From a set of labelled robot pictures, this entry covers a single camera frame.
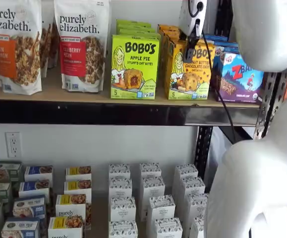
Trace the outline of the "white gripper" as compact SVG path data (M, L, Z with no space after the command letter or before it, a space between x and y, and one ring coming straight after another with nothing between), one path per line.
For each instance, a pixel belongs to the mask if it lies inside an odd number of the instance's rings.
M179 39L186 40L184 62L192 62L196 45L201 39L207 1L183 0L179 14Z

